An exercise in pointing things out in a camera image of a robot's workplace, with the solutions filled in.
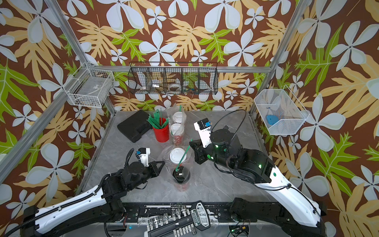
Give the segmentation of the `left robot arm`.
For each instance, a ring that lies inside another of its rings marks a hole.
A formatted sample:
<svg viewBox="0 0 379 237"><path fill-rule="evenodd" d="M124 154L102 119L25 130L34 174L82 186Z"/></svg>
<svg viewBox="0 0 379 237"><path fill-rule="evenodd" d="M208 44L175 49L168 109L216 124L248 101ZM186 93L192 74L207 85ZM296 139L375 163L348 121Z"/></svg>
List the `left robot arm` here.
<svg viewBox="0 0 379 237"><path fill-rule="evenodd" d="M111 223L125 216L121 198L130 191L158 177L164 161L126 164L124 168L103 176L99 185L66 201L49 207L26 208L23 222L6 231L9 237L19 231L22 237L59 237L93 223Z"/></svg>

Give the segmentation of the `white lid cup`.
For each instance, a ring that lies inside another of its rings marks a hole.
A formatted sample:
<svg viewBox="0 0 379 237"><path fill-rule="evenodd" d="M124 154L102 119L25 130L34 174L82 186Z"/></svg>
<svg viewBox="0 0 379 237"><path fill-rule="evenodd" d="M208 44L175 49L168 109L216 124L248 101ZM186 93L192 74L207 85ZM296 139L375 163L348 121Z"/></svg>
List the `white lid cup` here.
<svg viewBox="0 0 379 237"><path fill-rule="evenodd" d="M179 146L183 142L185 127L182 124L174 123L170 126L173 144Z"/></svg>
<svg viewBox="0 0 379 237"><path fill-rule="evenodd" d="M181 111L175 112L172 116L174 123L181 124L184 121L185 114Z"/></svg>
<svg viewBox="0 0 379 237"><path fill-rule="evenodd" d="M180 147L174 148L173 150L171 150L169 153L170 165L171 166L177 166L179 161L181 160L181 157L182 157L184 152L185 152L185 150L183 148L180 148Z"/></svg>

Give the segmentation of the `black lid red cup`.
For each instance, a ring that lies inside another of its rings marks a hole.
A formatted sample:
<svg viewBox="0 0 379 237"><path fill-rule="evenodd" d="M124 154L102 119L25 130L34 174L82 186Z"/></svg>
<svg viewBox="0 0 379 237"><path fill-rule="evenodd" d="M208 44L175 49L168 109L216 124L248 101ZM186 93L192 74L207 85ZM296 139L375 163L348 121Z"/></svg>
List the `black lid red cup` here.
<svg viewBox="0 0 379 237"><path fill-rule="evenodd" d="M188 168L180 166L178 172L175 169L173 170L172 176L174 185L179 191L184 192L188 189L190 179L190 170Z"/></svg>

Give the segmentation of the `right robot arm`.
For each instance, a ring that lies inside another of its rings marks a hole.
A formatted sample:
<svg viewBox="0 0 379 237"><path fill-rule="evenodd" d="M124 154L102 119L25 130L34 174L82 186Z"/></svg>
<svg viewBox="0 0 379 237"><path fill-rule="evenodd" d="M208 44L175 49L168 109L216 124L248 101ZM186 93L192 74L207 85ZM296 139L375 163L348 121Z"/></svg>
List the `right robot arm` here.
<svg viewBox="0 0 379 237"><path fill-rule="evenodd" d="M319 204L296 188L263 152L246 149L225 126L213 131L210 122L194 123L200 139L190 142L195 162L212 161L224 172L266 191L274 202L249 202L235 198L231 215L237 220L262 220L279 226L291 237L324 237L326 227Z"/></svg>

